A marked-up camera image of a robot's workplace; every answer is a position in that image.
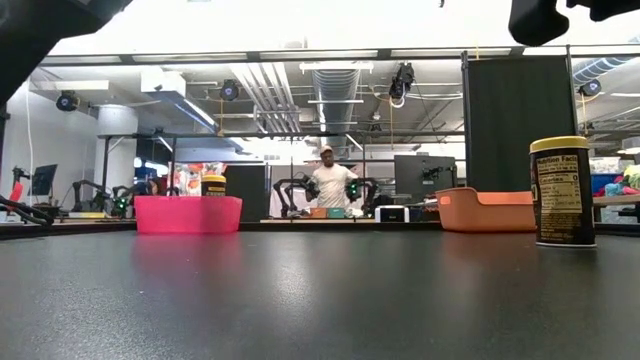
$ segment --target pink plastic bin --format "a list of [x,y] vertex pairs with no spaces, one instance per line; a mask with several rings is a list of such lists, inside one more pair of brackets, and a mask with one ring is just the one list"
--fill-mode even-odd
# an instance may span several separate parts
[[460,232],[533,232],[536,220],[530,191],[479,193],[473,188],[436,192],[445,230]]
[[142,234],[227,234],[238,231],[242,199],[231,196],[139,196]]

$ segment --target computer monitor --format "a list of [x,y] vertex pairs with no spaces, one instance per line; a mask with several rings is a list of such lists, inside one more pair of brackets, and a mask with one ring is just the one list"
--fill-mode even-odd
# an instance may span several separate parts
[[39,166],[31,175],[31,191],[29,196],[49,196],[53,189],[53,177],[58,165]]
[[414,202],[426,195],[456,187],[456,159],[445,156],[396,155],[393,158],[396,194],[411,195]]

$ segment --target black table surface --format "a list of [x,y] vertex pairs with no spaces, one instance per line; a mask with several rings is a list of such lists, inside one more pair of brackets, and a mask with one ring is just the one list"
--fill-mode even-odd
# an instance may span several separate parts
[[640,241],[133,232],[0,243],[2,359],[638,359]]

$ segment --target yellow lid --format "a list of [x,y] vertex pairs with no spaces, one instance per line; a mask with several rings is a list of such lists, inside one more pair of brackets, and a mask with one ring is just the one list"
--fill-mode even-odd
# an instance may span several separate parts
[[227,178],[220,175],[205,175],[202,177],[202,181],[217,181],[217,182],[227,182]]
[[530,152],[538,152],[550,149],[582,148],[588,149],[589,142],[582,136],[558,136],[536,140],[531,143]]

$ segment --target nutrition facts label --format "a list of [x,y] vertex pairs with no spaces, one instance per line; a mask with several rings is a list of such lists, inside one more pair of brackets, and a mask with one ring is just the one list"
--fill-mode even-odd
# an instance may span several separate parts
[[549,156],[536,164],[542,213],[582,213],[578,156]]

